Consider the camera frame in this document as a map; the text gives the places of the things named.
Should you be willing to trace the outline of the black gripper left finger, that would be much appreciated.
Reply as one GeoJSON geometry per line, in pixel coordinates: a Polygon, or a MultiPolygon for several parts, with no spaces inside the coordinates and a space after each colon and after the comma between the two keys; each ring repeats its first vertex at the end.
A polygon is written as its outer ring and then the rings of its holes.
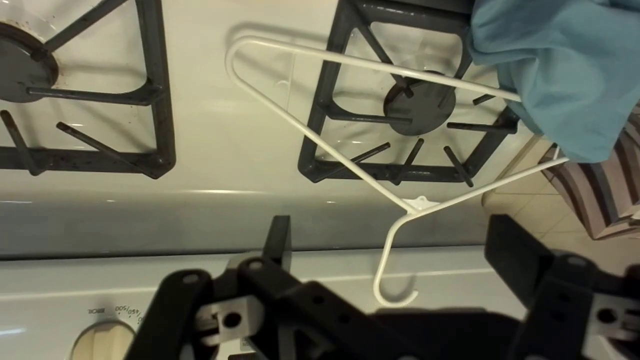
{"type": "Polygon", "coordinates": [[[124,360],[213,360],[229,340],[245,340],[241,360],[346,360],[294,298],[301,283],[290,275],[292,231],[273,217],[257,256],[239,256],[211,278],[187,268],[165,277],[124,360]]]}

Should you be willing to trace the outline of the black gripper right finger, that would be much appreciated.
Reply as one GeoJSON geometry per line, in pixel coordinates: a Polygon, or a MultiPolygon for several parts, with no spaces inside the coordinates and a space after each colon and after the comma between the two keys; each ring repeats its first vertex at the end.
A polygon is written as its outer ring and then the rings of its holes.
{"type": "Polygon", "coordinates": [[[587,360],[589,337],[640,360],[640,267],[622,277],[550,251],[506,214],[492,217],[483,259],[525,309],[509,360],[587,360]]]}

